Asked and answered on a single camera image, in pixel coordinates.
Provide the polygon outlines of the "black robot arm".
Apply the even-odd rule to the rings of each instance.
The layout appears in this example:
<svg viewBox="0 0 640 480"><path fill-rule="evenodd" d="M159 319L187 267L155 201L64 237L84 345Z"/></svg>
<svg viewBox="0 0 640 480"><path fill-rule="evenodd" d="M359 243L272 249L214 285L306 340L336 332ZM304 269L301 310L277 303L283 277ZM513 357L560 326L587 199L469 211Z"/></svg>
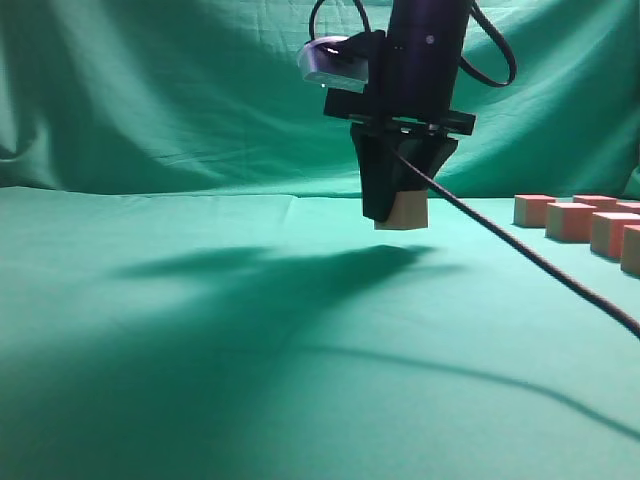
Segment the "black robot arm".
<svg viewBox="0 0 640 480"><path fill-rule="evenodd" d="M386 30L326 43L339 71L324 113L348 120L363 214L378 229L428 224L427 192L475 118L452 111L471 4L396 1Z"/></svg>

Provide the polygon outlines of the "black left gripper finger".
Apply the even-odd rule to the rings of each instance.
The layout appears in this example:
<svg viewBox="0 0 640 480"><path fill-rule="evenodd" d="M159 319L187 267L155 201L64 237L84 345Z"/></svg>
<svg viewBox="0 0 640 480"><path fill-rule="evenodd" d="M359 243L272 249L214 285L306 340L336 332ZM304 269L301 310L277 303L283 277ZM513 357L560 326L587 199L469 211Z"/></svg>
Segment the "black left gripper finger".
<svg viewBox="0 0 640 480"><path fill-rule="evenodd" d="M398 147L399 137L394 132L378 135L366 127L352 127L351 140L359 166L363 215L376 222L386 222L398 191L393 150Z"/></svg>

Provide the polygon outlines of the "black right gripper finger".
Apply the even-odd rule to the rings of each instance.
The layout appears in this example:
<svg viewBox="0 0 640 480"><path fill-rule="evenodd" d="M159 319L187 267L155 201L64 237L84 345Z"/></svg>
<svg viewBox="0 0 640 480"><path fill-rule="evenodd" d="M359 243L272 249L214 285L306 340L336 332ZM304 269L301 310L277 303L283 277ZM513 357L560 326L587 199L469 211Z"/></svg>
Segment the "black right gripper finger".
<svg viewBox="0 0 640 480"><path fill-rule="evenodd" d="M433 179L444 163L454 154L458 140L439 135L404 141L399 154L425 176ZM428 183L422 176L400 163L400 191L423 191Z"/></svg>

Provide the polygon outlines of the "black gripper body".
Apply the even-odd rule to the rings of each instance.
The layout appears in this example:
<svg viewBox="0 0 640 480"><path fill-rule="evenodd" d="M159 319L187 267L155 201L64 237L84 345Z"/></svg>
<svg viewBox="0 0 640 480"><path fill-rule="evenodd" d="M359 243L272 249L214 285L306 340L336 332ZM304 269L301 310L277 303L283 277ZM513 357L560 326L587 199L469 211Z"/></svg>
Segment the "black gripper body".
<svg viewBox="0 0 640 480"><path fill-rule="evenodd" d="M343 120L416 123L471 135L475 116L451 108L464 36L417 29L362 32L342 43L368 60L362 93L330 88L324 114Z"/></svg>

